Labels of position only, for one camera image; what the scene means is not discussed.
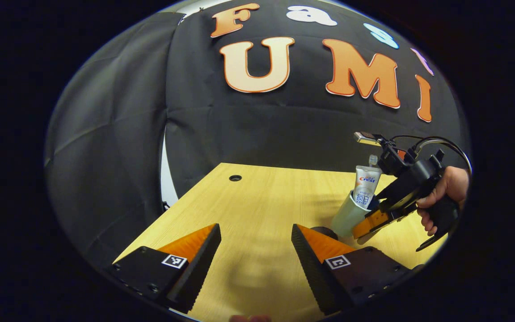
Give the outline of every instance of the wooden table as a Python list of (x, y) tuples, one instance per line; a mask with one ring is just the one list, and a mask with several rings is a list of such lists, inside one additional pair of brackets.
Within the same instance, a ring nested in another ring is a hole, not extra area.
[[(242, 179), (230, 181), (231, 175)], [(382, 175), (376, 192), (393, 180)], [(227, 322), (232, 314), (270, 314), (275, 322), (317, 321), (324, 315), (291, 242), (292, 225), (329, 227), (354, 185), (354, 173), (221, 163), (116, 260), (139, 246), (158, 249), (218, 223), (221, 244), (188, 316), (204, 322)], [(415, 252), (428, 238), (420, 220), (413, 213), (368, 241), (340, 240), (356, 249), (376, 247), (411, 269), (446, 240)]]

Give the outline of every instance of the hand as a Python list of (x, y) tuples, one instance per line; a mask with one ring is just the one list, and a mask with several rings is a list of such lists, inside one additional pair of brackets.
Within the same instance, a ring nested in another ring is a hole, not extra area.
[(271, 318), (268, 315), (254, 315), (247, 318), (241, 315), (232, 315), (229, 322), (271, 322)]
[(438, 200), (442, 199), (444, 195), (448, 195), (450, 199), (456, 201), (460, 210), (464, 206), (466, 200), (466, 191), (468, 190), (468, 173), (464, 169), (456, 167), (446, 167), (444, 175), (438, 181), (433, 192), (423, 199), (417, 200), (417, 212), (422, 217), (421, 224), (428, 232), (428, 236), (433, 236), (437, 232), (437, 226), (431, 220), (431, 215), (425, 210)]

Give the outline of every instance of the finger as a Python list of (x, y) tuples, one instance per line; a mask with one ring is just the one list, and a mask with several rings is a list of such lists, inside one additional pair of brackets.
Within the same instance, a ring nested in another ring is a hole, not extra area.
[(433, 228), (434, 225), (435, 225), (435, 223), (432, 220), (429, 220), (429, 222), (427, 222), (425, 225), (425, 230), (427, 232), (429, 232)]
[(419, 208), (428, 208), (440, 200), (446, 194), (446, 188), (448, 187), (449, 180), (450, 175), (443, 175), (431, 194), (423, 199), (417, 200), (417, 206)]
[(271, 322), (271, 318), (267, 315), (254, 315), (249, 318), (249, 322)]
[(438, 228), (437, 228), (437, 226), (435, 226), (429, 232), (427, 232), (427, 235), (433, 236), (434, 234), (436, 234), (437, 230), (438, 230)]
[(229, 318), (229, 322), (248, 322), (248, 318), (242, 315), (232, 315)]
[(423, 215), (422, 215), (422, 219), (421, 219), (421, 224), (423, 226), (426, 226), (426, 223), (429, 222), (429, 219), (431, 218), (431, 215), (429, 215), (427, 212), (425, 212)]

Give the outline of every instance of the white toothpaste tube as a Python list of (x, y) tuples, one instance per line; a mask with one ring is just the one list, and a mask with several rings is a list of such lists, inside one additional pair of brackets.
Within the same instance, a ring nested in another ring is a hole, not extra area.
[(353, 190), (353, 201), (362, 208), (367, 208), (375, 195), (376, 186), (379, 183), (380, 175), (383, 173), (379, 168), (356, 167), (355, 190)]

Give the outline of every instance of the orange letter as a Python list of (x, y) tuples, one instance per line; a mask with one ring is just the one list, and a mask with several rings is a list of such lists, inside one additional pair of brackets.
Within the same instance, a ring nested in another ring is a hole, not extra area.
[(415, 75), (418, 85), (421, 88), (421, 107), (418, 108), (418, 118), (430, 122), (433, 120), (431, 115), (431, 85), (420, 75)]
[(224, 75), (227, 84), (240, 92), (262, 93), (283, 85), (290, 75), (289, 46), (295, 43), (290, 37), (272, 37), (262, 41), (270, 48), (270, 72), (262, 77), (253, 77), (248, 72), (249, 41), (231, 43), (220, 49), (224, 55)]
[(231, 8), (213, 15), (216, 19), (216, 30), (210, 35), (212, 38), (220, 37), (228, 33), (240, 30), (243, 25), (236, 24), (236, 19), (246, 21), (249, 19), (249, 10), (257, 10), (259, 4), (244, 4), (243, 6)]
[(323, 45), (333, 53), (333, 80), (325, 86), (327, 92), (343, 96), (355, 94), (355, 88), (349, 82), (351, 73), (363, 98), (371, 94), (378, 81), (378, 90), (373, 95), (376, 102), (392, 108), (401, 106), (397, 94), (397, 63), (394, 60), (376, 53), (367, 65), (355, 47), (345, 41), (324, 39)]

